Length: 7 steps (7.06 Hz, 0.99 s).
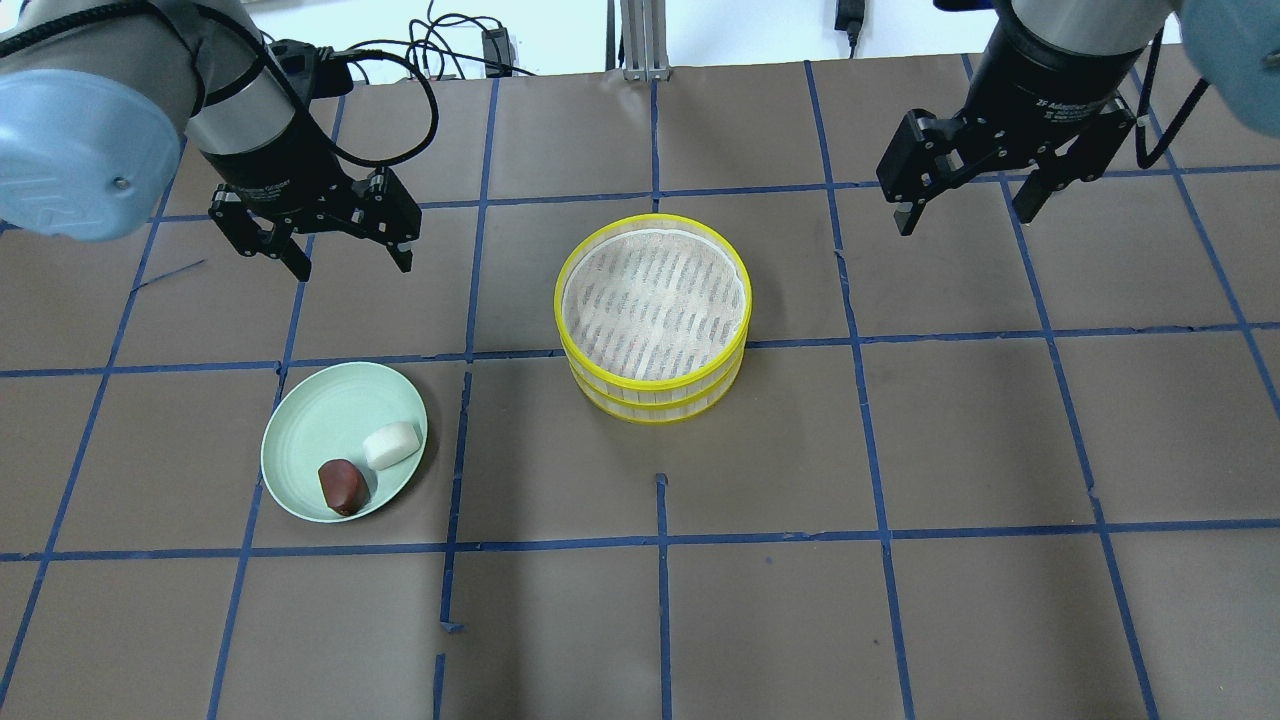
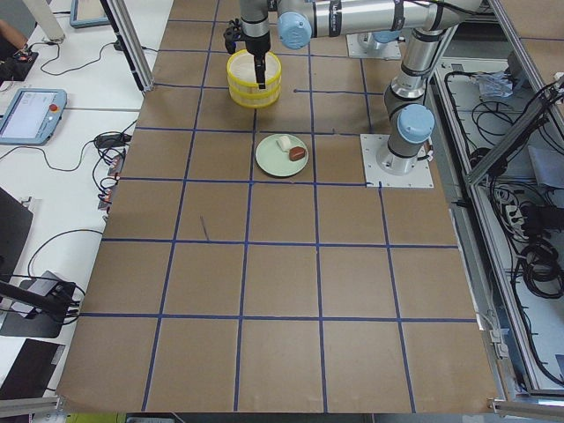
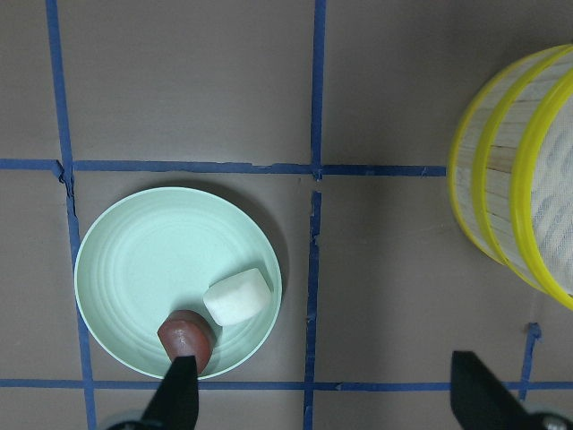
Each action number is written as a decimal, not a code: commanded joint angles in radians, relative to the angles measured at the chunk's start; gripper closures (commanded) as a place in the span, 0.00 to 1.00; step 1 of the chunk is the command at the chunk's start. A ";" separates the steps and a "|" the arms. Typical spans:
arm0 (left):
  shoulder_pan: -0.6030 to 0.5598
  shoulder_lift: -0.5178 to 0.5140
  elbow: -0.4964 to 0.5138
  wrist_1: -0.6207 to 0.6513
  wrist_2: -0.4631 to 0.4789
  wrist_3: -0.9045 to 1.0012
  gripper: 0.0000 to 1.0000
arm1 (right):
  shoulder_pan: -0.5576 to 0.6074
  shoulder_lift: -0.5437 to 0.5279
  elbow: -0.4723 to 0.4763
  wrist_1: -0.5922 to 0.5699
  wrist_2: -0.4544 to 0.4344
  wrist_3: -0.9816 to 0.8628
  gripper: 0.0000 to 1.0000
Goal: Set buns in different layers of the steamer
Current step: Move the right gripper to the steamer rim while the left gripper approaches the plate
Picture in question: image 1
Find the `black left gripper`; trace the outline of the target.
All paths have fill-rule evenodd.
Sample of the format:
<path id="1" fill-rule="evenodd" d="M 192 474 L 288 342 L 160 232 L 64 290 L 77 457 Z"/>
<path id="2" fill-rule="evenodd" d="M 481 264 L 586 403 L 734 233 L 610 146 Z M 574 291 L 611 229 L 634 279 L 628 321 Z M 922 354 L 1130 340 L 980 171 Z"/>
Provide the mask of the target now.
<path id="1" fill-rule="evenodd" d="M 209 215 L 239 251 L 264 251 L 270 231 L 275 259 L 301 283 L 312 264 L 292 234 L 343 232 L 387 245 L 401 273 L 411 273 L 413 241 L 422 214 L 396 173 L 378 167 L 362 179 L 349 176 L 326 151 L 260 150 L 237 155 L 209 154 L 221 183 Z"/>

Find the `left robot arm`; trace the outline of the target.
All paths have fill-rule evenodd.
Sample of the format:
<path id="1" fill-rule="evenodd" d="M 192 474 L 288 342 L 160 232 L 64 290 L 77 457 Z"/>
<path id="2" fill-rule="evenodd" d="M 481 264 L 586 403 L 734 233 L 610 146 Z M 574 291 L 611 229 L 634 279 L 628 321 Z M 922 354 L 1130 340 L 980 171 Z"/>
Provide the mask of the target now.
<path id="1" fill-rule="evenodd" d="M 269 41 L 238 1 L 27 1 L 3 35 L 3 219 L 78 241 L 116 240 L 152 214 L 192 145 L 219 174 L 209 215 L 236 251 L 311 274 L 300 234 L 383 246 L 410 272 L 419 205 L 394 173 L 435 138 L 364 159 L 310 111 L 355 82 L 369 47 Z"/>

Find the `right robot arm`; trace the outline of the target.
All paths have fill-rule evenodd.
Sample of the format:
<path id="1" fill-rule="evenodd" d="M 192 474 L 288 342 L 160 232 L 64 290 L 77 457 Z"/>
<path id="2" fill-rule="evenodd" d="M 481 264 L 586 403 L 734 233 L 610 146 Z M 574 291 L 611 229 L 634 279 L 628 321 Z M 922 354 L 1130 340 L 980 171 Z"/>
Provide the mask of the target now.
<path id="1" fill-rule="evenodd" d="M 1028 170 L 1014 199 L 1023 223 L 1069 184 L 1097 181 L 1126 138 L 1151 167 L 1208 88 L 1261 135 L 1277 135 L 1279 10 L 1275 1 L 997 1 L 997 23 L 963 106 L 950 118 L 911 109 L 876 169 L 900 234 L 925 205 L 978 176 Z M 1149 147 L 1138 108 L 1120 85 L 1140 56 L 1158 67 L 1169 17 L 1199 79 Z"/>

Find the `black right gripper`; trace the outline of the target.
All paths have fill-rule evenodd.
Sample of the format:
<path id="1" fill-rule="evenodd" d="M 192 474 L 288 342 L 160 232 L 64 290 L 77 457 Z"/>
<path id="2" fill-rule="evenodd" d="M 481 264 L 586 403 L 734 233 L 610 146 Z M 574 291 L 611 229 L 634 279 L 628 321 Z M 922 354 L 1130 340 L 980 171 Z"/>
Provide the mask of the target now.
<path id="1" fill-rule="evenodd" d="M 1030 224 L 1059 190 L 1098 179 L 1137 124 L 1119 96 L 1079 122 L 1053 123 L 1044 110 L 1002 120 L 965 111 L 950 118 L 922 108 L 906 111 L 877 165 L 884 199 L 896 202 L 899 233 L 913 234 L 925 202 L 943 191 L 1001 170 L 1030 170 L 1012 196 L 1015 218 Z"/>

